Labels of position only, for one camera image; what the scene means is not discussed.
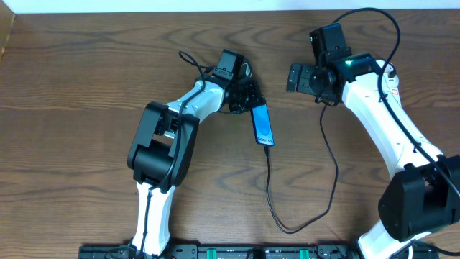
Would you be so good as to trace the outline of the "blue Galaxy smartphone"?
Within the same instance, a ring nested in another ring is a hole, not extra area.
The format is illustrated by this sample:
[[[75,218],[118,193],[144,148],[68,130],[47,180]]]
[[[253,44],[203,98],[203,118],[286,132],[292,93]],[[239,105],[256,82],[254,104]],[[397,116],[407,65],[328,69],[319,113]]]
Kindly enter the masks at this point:
[[[270,123],[270,115],[266,104],[251,110],[252,123],[256,143],[265,146],[274,146],[274,138]]]

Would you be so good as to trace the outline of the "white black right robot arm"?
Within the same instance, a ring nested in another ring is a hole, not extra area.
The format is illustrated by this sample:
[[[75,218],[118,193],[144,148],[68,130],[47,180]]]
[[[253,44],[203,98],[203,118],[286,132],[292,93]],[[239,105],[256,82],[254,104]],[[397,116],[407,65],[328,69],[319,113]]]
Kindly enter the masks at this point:
[[[459,221],[459,157],[446,157],[404,111],[390,59],[355,54],[339,20],[310,34],[314,64],[293,63],[289,92],[324,107],[343,104],[379,150],[390,182],[378,203],[379,221],[361,235],[362,258],[438,258],[426,237]]]

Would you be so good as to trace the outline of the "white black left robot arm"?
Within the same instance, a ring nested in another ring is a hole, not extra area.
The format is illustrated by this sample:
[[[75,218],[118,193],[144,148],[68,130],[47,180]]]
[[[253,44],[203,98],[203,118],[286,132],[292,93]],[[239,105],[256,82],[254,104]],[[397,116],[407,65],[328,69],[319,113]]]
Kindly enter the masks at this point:
[[[249,112],[256,143],[274,145],[266,98],[248,58],[224,49],[217,65],[205,66],[185,51],[178,55],[196,67],[199,76],[179,99],[146,105],[127,157],[139,194],[129,258],[158,258],[168,246],[173,194],[188,172],[198,127],[207,117],[223,106],[228,114]]]

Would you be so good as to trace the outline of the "white USB charger plug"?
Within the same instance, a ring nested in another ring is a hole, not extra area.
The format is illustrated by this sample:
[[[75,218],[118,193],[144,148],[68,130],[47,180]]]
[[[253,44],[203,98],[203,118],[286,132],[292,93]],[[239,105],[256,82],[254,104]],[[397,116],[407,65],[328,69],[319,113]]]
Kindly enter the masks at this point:
[[[377,64],[382,68],[385,64],[383,59],[376,59]],[[386,79],[393,80],[397,76],[396,67],[392,63],[388,63],[383,75]]]

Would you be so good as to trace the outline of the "white power strip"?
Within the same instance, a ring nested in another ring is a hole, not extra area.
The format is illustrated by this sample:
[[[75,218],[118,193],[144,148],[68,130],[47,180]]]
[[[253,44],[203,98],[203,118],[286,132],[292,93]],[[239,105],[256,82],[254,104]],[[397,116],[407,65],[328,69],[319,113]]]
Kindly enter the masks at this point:
[[[394,76],[387,79],[387,85],[399,106],[402,106],[399,92],[399,78]]]

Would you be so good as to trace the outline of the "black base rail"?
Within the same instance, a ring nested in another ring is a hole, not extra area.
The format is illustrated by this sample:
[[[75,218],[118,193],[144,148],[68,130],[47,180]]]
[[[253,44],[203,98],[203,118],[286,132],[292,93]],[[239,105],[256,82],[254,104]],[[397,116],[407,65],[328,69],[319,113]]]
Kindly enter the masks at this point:
[[[200,246],[173,244],[160,256],[163,259],[316,259],[360,258],[359,251],[346,245],[320,244],[315,246]],[[78,259],[127,259],[136,258],[128,245],[118,247],[81,246]]]

